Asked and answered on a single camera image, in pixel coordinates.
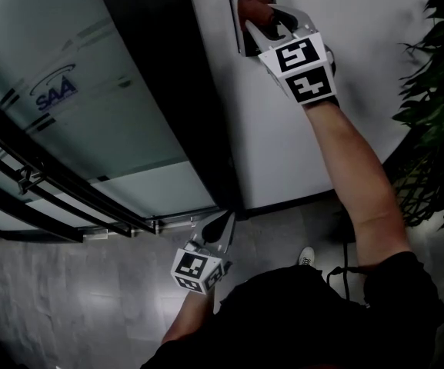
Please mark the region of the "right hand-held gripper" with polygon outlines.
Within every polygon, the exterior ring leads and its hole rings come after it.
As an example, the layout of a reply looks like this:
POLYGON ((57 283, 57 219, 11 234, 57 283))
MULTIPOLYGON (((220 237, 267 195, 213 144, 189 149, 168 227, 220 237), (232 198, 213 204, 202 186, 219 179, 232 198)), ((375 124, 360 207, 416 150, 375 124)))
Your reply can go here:
POLYGON ((296 8, 269 6, 275 15, 269 25, 261 29, 245 21, 252 41, 247 43, 244 39, 243 55, 261 53, 259 60, 268 73, 285 94, 300 105, 336 96, 330 55, 312 19, 296 8), (281 25, 295 38, 284 45, 284 35, 279 34, 281 25))

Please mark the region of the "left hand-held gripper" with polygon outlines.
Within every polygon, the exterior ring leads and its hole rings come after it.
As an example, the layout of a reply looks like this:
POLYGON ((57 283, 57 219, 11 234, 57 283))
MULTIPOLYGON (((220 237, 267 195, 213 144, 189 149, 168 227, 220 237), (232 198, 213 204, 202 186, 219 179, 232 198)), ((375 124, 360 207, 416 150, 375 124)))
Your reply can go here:
POLYGON ((197 223, 172 264, 171 276, 180 288, 208 294, 226 276, 232 264, 227 253, 234 228, 232 211, 211 214, 197 223))

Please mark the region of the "brown cloth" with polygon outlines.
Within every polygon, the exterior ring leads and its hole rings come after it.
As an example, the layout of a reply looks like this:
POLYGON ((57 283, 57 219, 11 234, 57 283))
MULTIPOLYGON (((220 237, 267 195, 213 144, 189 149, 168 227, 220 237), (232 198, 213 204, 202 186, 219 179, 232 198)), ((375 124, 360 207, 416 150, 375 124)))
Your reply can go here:
POLYGON ((247 21, 256 26, 271 25, 274 11, 269 4, 272 4, 272 0, 238 0, 237 11, 242 30, 245 30, 247 21))

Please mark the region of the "person's left forearm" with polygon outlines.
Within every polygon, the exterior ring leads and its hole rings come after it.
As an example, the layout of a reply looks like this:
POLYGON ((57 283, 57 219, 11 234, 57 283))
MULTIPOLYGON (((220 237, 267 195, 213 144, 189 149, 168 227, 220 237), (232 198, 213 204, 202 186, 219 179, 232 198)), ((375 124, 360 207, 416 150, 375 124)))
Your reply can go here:
POLYGON ((200 294, 190 291, 186 295, 175 320, 165 333, 161 344, 181 340, 188 337, 190 334, 194 334, 213 316, 214 303, 214 289, 208 294, 200 294))

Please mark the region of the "person's right forearm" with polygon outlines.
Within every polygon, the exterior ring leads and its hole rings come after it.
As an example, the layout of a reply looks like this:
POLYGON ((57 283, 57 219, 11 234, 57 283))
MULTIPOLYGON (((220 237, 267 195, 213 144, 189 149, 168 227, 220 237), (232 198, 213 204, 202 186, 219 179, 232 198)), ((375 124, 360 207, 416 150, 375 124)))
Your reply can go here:
POLYGON ((375 266, 410 252, 396 194, 369 143, 337 105, 324 101, 304 110, 352 222, 359 264, 375 266))

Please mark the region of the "person's white shoe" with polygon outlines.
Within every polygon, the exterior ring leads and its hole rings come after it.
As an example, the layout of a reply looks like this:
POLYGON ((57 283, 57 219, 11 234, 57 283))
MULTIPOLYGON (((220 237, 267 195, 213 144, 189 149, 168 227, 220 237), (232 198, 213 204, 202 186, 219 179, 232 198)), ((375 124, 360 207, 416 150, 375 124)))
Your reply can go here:
POLYGON ((298 261, 298 266, 309 266, 311 268, 315 267, 315 251, 312 247, 305 247, 300 252, 298 261))

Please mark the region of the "person's black clothing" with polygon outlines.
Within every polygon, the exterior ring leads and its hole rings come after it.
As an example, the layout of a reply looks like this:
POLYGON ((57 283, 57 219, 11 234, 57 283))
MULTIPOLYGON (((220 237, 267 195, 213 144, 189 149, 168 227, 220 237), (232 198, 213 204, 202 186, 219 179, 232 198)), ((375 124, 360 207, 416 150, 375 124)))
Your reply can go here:
POLYGON ((421 262, 396 254, 368 270, 364 303, 307 265, 236 286, 196 332, 142 369, 429 369, 444 304, 421 262))

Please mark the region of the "frosted glass door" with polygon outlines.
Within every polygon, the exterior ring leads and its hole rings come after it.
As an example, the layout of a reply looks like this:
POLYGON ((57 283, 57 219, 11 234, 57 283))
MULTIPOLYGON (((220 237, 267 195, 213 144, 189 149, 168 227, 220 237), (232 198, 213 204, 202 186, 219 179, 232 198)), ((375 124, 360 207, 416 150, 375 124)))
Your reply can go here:
POLYGON ((214 206, 104 0, 0 0, 0 109, 138 216, 214 206))

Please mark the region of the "metal door latch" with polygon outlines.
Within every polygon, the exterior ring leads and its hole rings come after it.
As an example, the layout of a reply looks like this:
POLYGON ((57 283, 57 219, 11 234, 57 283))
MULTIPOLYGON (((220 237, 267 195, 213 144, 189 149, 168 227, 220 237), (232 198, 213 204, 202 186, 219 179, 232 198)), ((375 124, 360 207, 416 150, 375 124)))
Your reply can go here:
POLYGON ((24 165, 15 172, 18 175, 16 180, 18 184, 19 194, 26 194, 31 188, 42 183, 47 175, 33 168, 31 165, 24 165))

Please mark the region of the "woven plant pot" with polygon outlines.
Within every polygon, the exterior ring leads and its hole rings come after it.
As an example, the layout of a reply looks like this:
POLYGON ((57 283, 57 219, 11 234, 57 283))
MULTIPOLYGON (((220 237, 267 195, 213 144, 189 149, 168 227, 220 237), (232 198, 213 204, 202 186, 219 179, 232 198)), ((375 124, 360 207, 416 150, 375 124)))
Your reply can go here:
POLYGON ((393 187, 407 227, 419 226, 436 212, 444 212, 444 164, 429 152, 406 162, 393 179, 393 187))

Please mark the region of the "metal door bottom rail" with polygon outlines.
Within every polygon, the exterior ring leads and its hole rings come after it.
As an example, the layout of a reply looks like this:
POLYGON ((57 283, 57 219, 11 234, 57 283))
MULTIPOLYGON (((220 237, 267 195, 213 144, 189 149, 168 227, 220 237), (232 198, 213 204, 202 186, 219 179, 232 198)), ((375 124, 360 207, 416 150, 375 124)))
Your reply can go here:
MULTIPOLYGON (((194 228, 199 220, 219 211, 220 209, 217 207, 202 208, 195 211, 147 218, 145 223, 147 226, 154 229, 153 234, 160 234, 164 231, 176 228, 194 228)), ((123 235, 118 232, 105 228, 83 228, 82 231, 84 232, 83 237, 85 241, 106 240, 115 236, 123 237, 123 235)))

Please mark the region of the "glass door with frame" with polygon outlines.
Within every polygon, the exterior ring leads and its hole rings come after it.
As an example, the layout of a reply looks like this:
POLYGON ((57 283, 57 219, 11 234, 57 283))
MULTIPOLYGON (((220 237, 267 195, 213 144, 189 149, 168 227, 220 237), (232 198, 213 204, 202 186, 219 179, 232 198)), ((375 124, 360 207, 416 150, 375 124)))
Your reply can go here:
POLYGON ((132 60, 215 205, 246 210, 192 0, 103 0, 132 60))

